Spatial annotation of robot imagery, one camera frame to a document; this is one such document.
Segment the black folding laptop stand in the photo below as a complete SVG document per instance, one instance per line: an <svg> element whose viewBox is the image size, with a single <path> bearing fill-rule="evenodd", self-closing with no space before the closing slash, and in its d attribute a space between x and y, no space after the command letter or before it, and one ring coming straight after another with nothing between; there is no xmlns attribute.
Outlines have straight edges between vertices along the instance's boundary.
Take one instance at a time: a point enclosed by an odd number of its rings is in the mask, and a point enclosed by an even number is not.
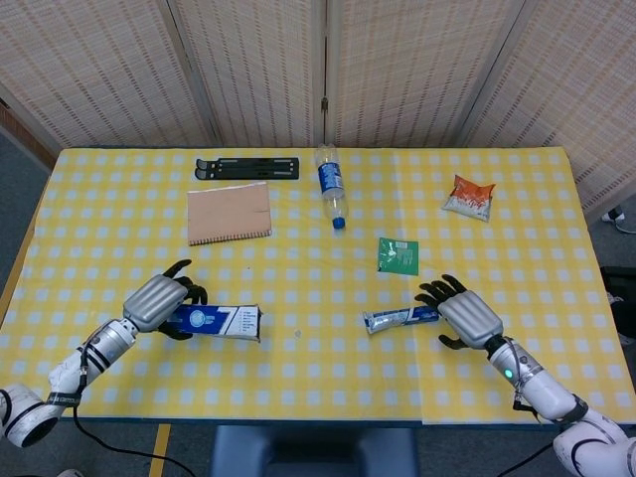
<svg viewBox="0 0 636 477"><path fill-rule="evenodd" d="M195 178L212 180L298 180L297 157L218 158L196 160Z"/></svg>

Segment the clear plastic bottle blue label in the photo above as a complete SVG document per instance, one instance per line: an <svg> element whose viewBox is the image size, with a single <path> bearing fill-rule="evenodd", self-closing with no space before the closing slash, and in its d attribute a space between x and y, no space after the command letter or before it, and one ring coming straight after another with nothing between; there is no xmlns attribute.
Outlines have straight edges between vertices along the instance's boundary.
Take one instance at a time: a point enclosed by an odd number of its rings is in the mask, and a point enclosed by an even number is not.
<svg viewBox="0 0 636 477"><path fill-rule="evenodd" d="M348 201L337 149L321 144L314 155L325 212L333 229L346 227Z"/></svg>

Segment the green sachet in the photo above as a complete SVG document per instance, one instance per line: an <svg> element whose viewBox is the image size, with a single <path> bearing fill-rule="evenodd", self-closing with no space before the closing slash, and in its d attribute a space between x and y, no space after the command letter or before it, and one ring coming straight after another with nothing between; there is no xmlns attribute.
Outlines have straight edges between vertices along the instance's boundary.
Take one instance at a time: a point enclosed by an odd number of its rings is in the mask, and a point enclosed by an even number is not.
<svg viewBox="0 0 636 477"><path fill-rule="evenodd" d="M379 238L378 272L418 276L418 242Z"/></svg>

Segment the brown spiral notebook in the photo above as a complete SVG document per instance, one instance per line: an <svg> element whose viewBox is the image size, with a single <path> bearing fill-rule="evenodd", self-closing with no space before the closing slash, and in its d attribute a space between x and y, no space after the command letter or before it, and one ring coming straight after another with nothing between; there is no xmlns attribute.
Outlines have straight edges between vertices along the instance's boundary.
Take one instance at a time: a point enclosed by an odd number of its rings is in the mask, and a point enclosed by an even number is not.
<svg viewBox="0 0 636 477"><path fill-rule="evenodd" d="M188 245L268 237L272 232L265 182L187 193Z"/></svg>

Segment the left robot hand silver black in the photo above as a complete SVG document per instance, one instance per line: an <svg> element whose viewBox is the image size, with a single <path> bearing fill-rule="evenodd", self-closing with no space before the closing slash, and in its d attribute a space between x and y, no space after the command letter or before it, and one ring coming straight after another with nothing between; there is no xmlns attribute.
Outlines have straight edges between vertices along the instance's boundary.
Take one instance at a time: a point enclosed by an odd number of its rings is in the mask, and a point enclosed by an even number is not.
<svg viewBox="0 0 636 477"><path fill-rule="evenodd" d="M188 276L178 276L191 263L190 258L178 260L144 283L123 303L120 323L130 324L133 334L157 331L176 341L191 339L192 333L178 331L167 324L184 302L208 303L208 292L203 286L194 283Z"/></svg>

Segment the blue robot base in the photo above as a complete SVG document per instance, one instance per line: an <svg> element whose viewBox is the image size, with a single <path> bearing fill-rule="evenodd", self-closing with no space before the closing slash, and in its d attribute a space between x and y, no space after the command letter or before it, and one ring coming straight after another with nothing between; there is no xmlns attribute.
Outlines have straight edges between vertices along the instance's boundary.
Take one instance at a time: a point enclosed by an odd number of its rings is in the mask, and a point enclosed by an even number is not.
<svg viewBox="0 0 636 477"><path fill-rule="evenodd" d="M419 477L414 431L399 427L221 425L210 477Z"/></svg>

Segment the blue white toothpaste tube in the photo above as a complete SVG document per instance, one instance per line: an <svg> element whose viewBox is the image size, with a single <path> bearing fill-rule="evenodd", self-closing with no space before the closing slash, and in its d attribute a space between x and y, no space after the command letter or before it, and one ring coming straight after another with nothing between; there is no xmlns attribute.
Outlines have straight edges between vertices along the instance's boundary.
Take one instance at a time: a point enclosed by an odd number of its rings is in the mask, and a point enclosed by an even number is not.
<svg viewBox="0 0 636 477"><path fill-rule="evenodd" d="M370 335L395 327L435 322L438 319L438 312L429 306L363 313L364 324Z"/></svg>

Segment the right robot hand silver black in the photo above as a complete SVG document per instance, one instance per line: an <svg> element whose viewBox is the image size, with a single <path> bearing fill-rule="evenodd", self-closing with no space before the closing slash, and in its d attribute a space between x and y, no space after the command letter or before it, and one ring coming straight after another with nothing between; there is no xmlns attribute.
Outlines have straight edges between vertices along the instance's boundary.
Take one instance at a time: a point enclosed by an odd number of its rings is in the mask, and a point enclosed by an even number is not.
<svg viewBox="0 0 636 477"><path fill-rule="evenodd" d="M474 291L457 278L442 274L438 280L419 284L421 290L414 299L433 308L457 335L451 338L440 334L438 340L452 350L470 348L493 353L489 342L503 341L501 318Z"/></svg>

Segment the woven folding screen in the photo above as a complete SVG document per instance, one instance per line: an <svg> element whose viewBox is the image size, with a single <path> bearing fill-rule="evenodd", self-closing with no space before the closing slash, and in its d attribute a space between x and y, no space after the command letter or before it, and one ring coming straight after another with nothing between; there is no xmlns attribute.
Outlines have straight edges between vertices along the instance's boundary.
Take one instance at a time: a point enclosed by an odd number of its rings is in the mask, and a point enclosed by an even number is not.
<svg viewBox="0 0 636 477"><path fill-rule="evenodd" d="M636 0L0 0L0 109L66 147L539 147L636 195Z"/></svg>

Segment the blue white toothpaste box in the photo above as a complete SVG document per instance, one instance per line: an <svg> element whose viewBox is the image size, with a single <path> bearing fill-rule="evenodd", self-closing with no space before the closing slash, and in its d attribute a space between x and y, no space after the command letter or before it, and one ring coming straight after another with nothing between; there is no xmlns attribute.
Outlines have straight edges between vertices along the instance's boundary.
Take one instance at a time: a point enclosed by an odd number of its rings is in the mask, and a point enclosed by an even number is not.
<svg viewBox="0 0 636 477"><path fill-rule="evenodd" d="M182 333L259 342L260 318L257 305L183 304L168 318L167 325Z"/></svg>

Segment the orange white snack bag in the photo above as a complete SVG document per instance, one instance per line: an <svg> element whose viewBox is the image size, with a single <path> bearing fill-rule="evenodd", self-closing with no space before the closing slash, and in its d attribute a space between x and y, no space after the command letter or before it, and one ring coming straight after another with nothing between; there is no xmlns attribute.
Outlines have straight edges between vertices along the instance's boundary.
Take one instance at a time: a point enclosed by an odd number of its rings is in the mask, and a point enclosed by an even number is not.
<svg viewBox="0 0 636 477"><path fill-rule="evenodd" d="M479 186L459 175L455 175L453 189L441 209L488 223L495 187L495 184Z"/></svg>

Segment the yellow white checked tablecloth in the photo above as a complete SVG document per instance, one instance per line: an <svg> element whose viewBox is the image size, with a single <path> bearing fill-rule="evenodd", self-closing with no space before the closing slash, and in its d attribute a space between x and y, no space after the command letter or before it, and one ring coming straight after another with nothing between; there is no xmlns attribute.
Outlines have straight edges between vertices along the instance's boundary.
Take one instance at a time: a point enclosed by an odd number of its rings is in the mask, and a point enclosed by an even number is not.
<svg viewBox="0 0 636 477"><path fill-rule="evenodd" d="M269 184L267 238L190 246L187 193L213 149L67 149L57 161L0 327L0 387L40 396L49 371L179 259L216 305L256 304L260 341L142 334L83 394L81 417L529 423L482 352L442 321L376 335L364 312L412 304L444 273L479 294L565 387L619 422L636 394L566 153L343 149L342 232L314 154ZM441 207L459 175L495 184L488 223ZM418 276L378 272L379 238L418 242Z"/></svg>

